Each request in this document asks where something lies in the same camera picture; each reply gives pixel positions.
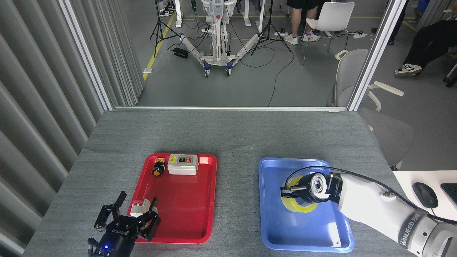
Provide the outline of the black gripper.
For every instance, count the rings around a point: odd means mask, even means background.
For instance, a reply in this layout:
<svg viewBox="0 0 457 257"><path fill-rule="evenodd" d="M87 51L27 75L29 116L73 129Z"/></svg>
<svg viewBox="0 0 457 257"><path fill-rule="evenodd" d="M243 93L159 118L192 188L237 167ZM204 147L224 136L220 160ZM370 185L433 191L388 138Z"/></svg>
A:
<svg viewBox="0 0 457 257"><path fill-rule="evenodd" d="M120 217L120 208L127 194L121 191L116 202L103 205L94 223L98 231L105 231L101 241L96 244L95 256L103 257L129 257L138 238L138 234L146 241L151 241L156 234L161 219L157 208L158 197L144 208L140 221L135 217ZM106 224L109 215L113 221Z"/></svg>
<svg viewBox="0 0 457 257"><path fill-rule="evenodd" d="M311 191L310 191L310 181L313 175L306 175L300 177L296 186L282 186L281 192L282 197L287 198L296 198L296 202L299 205L311 205L314 203L313 199L311 198Z"/></svg>

